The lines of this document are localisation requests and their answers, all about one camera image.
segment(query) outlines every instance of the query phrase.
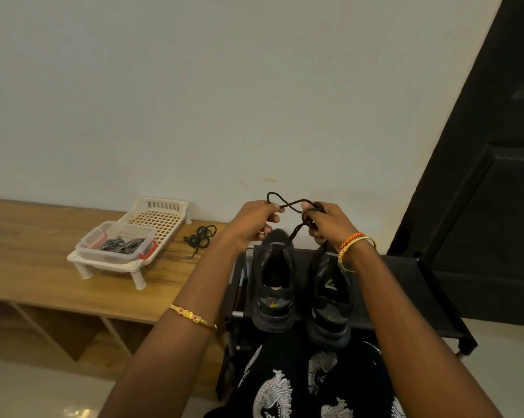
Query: black door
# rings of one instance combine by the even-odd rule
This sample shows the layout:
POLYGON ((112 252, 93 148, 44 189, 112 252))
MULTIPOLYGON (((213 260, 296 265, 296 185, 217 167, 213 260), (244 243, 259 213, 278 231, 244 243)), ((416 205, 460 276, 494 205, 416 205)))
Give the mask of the black door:
POLYGON ((503 0, 388 252, 415 253, 463 317, 524 325, 524 0, 503 0))

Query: patterned clothing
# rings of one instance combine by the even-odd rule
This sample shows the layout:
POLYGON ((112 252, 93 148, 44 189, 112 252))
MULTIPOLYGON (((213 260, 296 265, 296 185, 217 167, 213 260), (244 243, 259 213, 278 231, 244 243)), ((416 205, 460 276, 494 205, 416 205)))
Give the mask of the patterned clothing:
POLYGON ((303 324, 268 337, 227 405, 205 418, 405 418, 372 332, 353 331, 345 349, 327 352, 303 324))

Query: sneaker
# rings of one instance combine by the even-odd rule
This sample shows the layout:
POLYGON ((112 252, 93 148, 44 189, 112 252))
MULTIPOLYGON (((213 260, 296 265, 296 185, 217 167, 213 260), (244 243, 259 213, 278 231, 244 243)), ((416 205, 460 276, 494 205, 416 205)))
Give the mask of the sneaker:
POLYGON ((349 315, 353 310, 353 277, 340 269, 331 244, 322 245, 313 255, 307 288, 311 311, 307 333, 317 345, 337 351, 351 338, 349 315))
POLYGON ((254 295, 252 322, 268 333, 284 333, 293 327, 293 243, 282 229, 268 233, 252 265, 254 295))

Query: bangle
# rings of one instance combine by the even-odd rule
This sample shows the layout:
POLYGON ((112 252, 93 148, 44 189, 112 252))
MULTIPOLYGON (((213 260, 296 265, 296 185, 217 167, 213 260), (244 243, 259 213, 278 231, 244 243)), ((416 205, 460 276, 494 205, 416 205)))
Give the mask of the bangle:
POLYGON ((175 311, 180 316, 184 316, 185 318, 188 318, 189 320, 194 321, 196 324, 202 324, 206 327, 208 327, 210 330, 217 330, 217 326, 215 324, 210 324, 208 321, 204 320, 200 316, 197 316, 192 311, 188 311, 186 309, 183 309, 181 307, 177 307, 174 304, 171 304, 169 307, 173 311, 175 311))
POLYGON ((365 239, 369 239, 370 241, 372 241, 372 243, 374 244, 374 249, 376 249, 376 242, 373 238, 371 237, 368 237, 368 236, 360 236, 354 240, 352 240, 351 242, 348 242, 343 248, 342 250, 339 252, 339 254, 337 254, 337 263, 339 264, 339 266, 344 270, 344 271, 348 271, 349 273, 354 273, 355 270, 350 270, 350 269, 347 269, 343 266, 343 255, 345 255, 345 253, 347 252, 347 250, 349 249, 349 247, 351 245, 354 245, 356 244, 358 241, 362 241, 362 240, 365 240, 365 239))
POLYGON ((342 250, 343 248, 345 248, 345 245, 347 245, 349 242, 351 242, 351 241, 352 241, 353 239, 355 239, 357 236, 366 236, 366 235, 365 235, 363 232, 357 232, 357 233, 352 234, 351 236, 349 236, 349 237, 345 240, 345 242, 343 242, 343 243, 341 244, 341 246, 340 246, 339 249, 338 249, 338 252, 341 252, 341 250, 342 250))

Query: hand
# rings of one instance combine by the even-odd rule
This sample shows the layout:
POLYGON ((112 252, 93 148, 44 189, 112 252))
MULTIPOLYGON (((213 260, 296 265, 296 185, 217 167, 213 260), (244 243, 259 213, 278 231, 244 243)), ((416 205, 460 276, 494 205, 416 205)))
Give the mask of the hand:
POLYGON ((318 230, 310 228, 308 234, 314 237, 318 245, 323 244, 327 240, 337 251, 341 244, 349 236, 357 233, 358 230, 336 204, 320 203, 324 207, 326 214, 319 211, 307 211, 307 209, 311 208, 311 205, 307 202, 303 202, 301 205, 303 216, 310 217, 318 227, 318 230))
POLYGON ((279 208, 279 205, 269 204, 262 199, 247 202, 223 233, 237 240, 241 250, 244 251, 252 241, 264 240, 272 231, 272 227, 266 222, 279 223, 280 219, 276 213, 284 211, 283 208, 279 208))

